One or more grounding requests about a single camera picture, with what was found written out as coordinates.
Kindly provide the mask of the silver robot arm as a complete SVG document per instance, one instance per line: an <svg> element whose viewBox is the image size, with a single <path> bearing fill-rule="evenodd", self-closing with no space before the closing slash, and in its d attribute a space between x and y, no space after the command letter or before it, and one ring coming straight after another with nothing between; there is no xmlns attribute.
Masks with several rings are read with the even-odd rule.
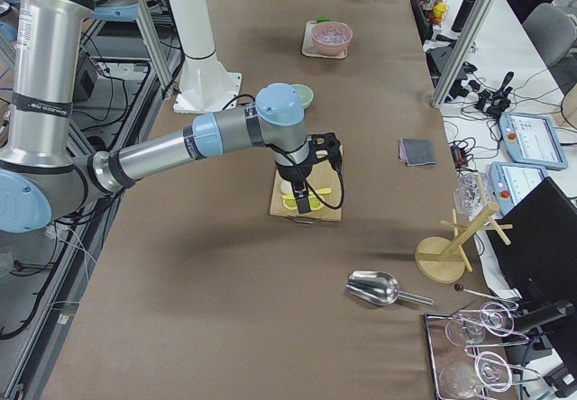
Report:
<svg viewBox="0 0 577 400"><path fill-rule="evenodd" d="M227 108L234 76L215 55L206 0L169 0L186 55L181 96L193 122L169 135L111 152L67 152L81 25L97 8L137 0L19 0L14 86L8 140L1 150L1 228L40 229L97 198L191 161L229 151L268 147L290 181L300 212L308 210L305 178L313 163L297 91L263 88L254 103Z"/></svg>

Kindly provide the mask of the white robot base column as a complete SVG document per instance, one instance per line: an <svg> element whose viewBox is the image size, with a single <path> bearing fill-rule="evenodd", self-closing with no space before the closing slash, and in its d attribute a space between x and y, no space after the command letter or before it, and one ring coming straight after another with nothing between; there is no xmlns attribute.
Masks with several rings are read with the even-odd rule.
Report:
<svg viewBox="0 0 577 400"><path fill-rule="evenodd" d="M216 112L235 105L240 73L219 61L206 0L169 0L185 61L174 109L182 114Z"/></svg>

